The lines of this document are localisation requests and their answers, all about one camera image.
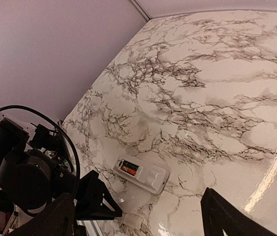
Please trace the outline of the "white remote control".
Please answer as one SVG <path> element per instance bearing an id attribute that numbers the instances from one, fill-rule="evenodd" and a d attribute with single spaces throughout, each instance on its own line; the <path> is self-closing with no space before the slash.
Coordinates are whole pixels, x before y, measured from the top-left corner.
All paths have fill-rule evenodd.
<path id="1" fill-rule="evenodd" d="M 135 176 L 122 170 L 124 161 L 138 166 Z M 170 169 L 164 164 L 150 160 L 140 160 L 128 155 L 119 157 L 113 170 L 122 178 L 154 195 L 159 195 L 163 191 L 170 175 Z"/>

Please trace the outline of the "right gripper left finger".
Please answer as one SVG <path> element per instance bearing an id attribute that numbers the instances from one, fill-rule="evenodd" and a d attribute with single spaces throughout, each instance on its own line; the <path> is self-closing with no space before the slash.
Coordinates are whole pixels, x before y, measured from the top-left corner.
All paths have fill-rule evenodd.
<path id="1" fill-rule="evenodd" d="M 63 193 L 10 236 L 71 236 L 75 206 L 71 194 Z"/>

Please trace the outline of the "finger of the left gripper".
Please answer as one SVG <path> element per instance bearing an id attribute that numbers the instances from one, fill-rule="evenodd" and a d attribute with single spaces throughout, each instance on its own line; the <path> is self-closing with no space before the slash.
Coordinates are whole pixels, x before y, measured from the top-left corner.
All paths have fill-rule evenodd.
<path id="1" fill-rule="evenodd" d="M 122 216 L 122 209 L 114 201 L 106 185 L 97 180 L 97 219 L 115 219 Z"/>

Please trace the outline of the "white battery cover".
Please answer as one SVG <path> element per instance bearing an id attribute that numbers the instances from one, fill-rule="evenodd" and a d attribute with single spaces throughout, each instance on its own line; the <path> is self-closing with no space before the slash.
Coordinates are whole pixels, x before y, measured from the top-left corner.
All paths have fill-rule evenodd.
<path id="1" fill-rule="evenodd" d="M 131 227 L 133 229 L 139 230 L 143 223 L 143 219 L 134 214 L 123 213 L 122 218 L 121 218 L 121 223 L 128 227 Z"/>

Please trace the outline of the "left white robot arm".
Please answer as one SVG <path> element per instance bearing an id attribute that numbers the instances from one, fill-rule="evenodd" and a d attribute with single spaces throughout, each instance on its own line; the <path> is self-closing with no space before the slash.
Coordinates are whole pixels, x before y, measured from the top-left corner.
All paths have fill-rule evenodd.
<path id="1" fill-rule="evenodd" d="M 114 201 L 96 171 L 81 176 L 77 150 L 64 130 L 41 124 L 30 130 L 4 116 L 0 108 L 0 188 L 27 215 L 51 203 L 63 193 L 76 201 L 77 220 L 114 220 L 122 209 Z"/>

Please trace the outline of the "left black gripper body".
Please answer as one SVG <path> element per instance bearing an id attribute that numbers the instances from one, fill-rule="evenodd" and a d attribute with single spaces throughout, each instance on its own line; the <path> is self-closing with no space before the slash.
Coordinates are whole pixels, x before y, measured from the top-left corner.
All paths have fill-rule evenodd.
<path id="1" fill-rule="evenodd" d="M 75 199 L 76 219 L 105 219 L 105 208 L 101 205 L 105 194 L 105 184 L 99 173 L 92 170 L 79 183 Z"/>

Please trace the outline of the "green black battery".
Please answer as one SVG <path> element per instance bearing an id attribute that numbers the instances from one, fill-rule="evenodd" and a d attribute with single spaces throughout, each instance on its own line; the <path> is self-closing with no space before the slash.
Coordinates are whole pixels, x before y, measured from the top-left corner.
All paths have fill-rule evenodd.
<path id="1" fill-rule="evenodd" d="M 130 163 L 130 162 L 127 162 L 127 161 L 124 161 L 124 166 L 126 166 L 126 167 L 128 167 L 132 170 L 135 170 L 135 171 L 137 171 L 138 168 L 139 168 L 137 165 L 135 165 L 133 163 Z"/>

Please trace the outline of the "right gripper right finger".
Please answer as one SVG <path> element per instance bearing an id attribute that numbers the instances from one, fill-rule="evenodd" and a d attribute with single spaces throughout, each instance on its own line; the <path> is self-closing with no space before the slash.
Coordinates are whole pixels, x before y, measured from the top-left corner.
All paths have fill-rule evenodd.
<path id="1" fill-rule="evenodd" d="M 206 188 L 201 203 L 203 230 L 206 236 L 274 236 L 249 219 L 212 188 Z"/>

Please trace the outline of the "orange battery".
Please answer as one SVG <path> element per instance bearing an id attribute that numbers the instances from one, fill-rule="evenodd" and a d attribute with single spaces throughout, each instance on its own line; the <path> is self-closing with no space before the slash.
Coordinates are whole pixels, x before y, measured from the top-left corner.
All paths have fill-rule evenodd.
<path id="1" fill-rule="evenodd" d="M 129 167 L 123 166 L 123 167 L 122 167 L 122 170 L 123 170 L 124 172 L 126 172 L 126 173 L 132 175 L 132 176 L 135 176 L 135 175 L 136 175 L 136 171 L 133 170 L 133 169 L 131 169 L 131 168 L 129 168 Z"/>

